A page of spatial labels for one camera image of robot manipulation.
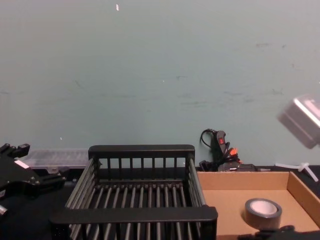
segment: black wire basket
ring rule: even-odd
[[[215,240],[217,211],[206,205],[192,145],[96,145],[53,240]]]

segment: black table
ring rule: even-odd
[[[288,171],[282,167],[263,166],[272,171]],[[320,178],[320,166],[310,167]],[[320,198],[320,183],[314,182],[306,173],[293,170],[296,175]],[[41,195],[36,199],[24,196],[14,196],[0,202],[9,210],[7,216],[0,222],[1,240],[51,240],[49,216],[54,211],[63,208],[73,186],[65,186],[55,192]]]

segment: gray tape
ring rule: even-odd
[[[255,229],[278,229],[282,208],[274,201],[253,198],[245,202],[244,220]]]

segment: open cardboard box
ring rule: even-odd
[[[320,200],[292,172],[198,172],[208,206],[218,212],[217,239],[236,240],[257,229],[242,218],[245,202],[265,198],[282,207],[280,226],[298,232],[320,229]]]

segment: light blue wall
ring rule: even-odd
[[[319,164],[276,119],[319,91],[318,0],[1,0],[0,143],[192,144]]]

